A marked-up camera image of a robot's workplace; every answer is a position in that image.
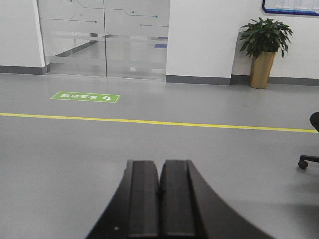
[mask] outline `plant pot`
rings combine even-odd
[[[257,59],[253,60],[249,82],[250,87],[257,89],[264,89],[266,87],[275,56],[276,52],[263,51]]]

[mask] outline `black plastic part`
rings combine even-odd
[[[298,162],[298,167],[300,167],[301,169],[306,169],[308,167],[308,163],[306,161],[300,160]]]
[[[305,169],[308,167],[308,163],[305,160],[319,163],[319,157],[317,156],[301,155],[299,158],[298,166],[302,169]]]
[[[128,238],[159,236],[159,179],[152,161],[134,161]]]
[[[129,225],[133,162],[128,161],[122,180],[86,239],[126,239]]]
[[[186,161],[166,161],[160,178],[163,238],[196,236]]]
[[[274,239],[241,217],[207,184],[191,161],[187,161],[190,188],[200,239]]]

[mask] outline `chair base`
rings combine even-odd
[[[301,169],[306,169],[308,167],[308,163],[306,161],[319,163],[319,157],[301,155],[298,162],[298,167],[300,167]]]

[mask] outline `green floor sticker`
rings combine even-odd
[[[52,96],[51,99],[115,103],[119,97],[120,95],[60,91]]]

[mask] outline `frosted glass door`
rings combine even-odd
[[[103,0],[38,0],[51,73],[106,76]]]
[[[166,76],[170,0],[105,0],[108,77]]]

